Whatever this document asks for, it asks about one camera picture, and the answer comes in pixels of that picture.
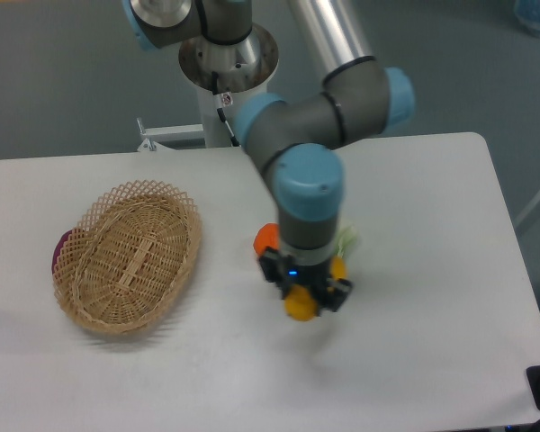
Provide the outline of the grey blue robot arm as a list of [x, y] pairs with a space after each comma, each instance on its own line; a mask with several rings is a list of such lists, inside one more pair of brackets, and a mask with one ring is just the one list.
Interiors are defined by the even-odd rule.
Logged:
[[179, 65], [204, 90], [208, 142], [241, 148], [277, 210], [275, 240], [257, 236], [264, 278], [286, 313], [307, 321], [337, 311], [352, 291], [337, 241], [344, 170], [337, 149], [407, 121], [408, 77], [376, 60], [349, 1], [292, 1], [292, 16], [321, 79], [321, 92], [287, 103], [268, 93], [278, 49], [249, 1], [126, 1], [139, 45], [178, 45]]

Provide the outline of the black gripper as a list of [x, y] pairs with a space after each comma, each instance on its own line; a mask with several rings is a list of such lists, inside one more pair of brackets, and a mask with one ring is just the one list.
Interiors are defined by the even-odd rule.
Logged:
[[293, 287], [299, 285], [306, 288], [318, 304], [319, 313], [337, 312], [353, 291], [349, 280], [332, 278], [331, 257], [316, 265], [301, 265], [292, 256], [281, 256], [276, 249], [266, 249], [258, 263], [265, 280], [278, 286], [283, 301]]

